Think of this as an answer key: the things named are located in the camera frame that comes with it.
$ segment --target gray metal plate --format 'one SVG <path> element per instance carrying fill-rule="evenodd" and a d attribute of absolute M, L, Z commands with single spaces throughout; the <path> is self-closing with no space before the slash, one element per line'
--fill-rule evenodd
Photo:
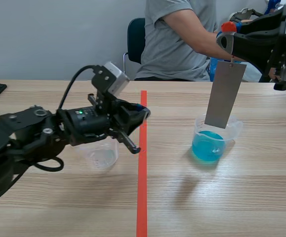
<path fill-rule="evenodd" d="M 218 61 L 205 124 L 226 128 L 245 70 L 245 64 Z"/>

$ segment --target cup of blue liquid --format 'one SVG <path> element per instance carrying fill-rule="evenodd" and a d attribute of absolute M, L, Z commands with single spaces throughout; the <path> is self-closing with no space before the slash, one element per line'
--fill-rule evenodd
<path fill-rule="evenodd" d="M 203 161 L 215 162 L 223 156 L 228 144 L 239 136 L 243 122 L 230 116 L 226 128 L 222 129 L 206 125 L 205 117 L 201 115 L 196 119 L 192 151 Z"/>

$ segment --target blue liquid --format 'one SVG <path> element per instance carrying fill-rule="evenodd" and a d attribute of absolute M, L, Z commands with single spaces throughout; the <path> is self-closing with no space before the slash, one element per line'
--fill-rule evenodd
<path fill-rule="evenodd" d="M 214 139 L 223 139 L 215 132 L 201 131 L 204 134 Z M 216 141 L 206 136 L 195 135 L 192 142 L 192 151 L 199 158 L 204 161 L 217 161 L 223 155 L 226 145 L 224 141 Z"/>

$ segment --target red tape line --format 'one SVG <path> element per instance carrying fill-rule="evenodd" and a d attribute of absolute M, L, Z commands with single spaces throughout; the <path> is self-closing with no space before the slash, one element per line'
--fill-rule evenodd
<path fill-rule="evenodd" d="M 147 107 L 147 91 L 141 91 L 141 105 Z M 147 237 L 147 121 L 139 128 L 136 237 Z"/>

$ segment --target person's arm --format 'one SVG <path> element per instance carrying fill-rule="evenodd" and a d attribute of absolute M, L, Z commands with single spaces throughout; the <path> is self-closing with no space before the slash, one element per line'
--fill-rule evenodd
<path fill-rule="evenodd" d="M 216 34 L 208 32 L 194 11 L 185 9 L 163 17 L 163 20 L 195 52 L 224 60 L 231 60 L 231 55 L 216 43 Z"/>

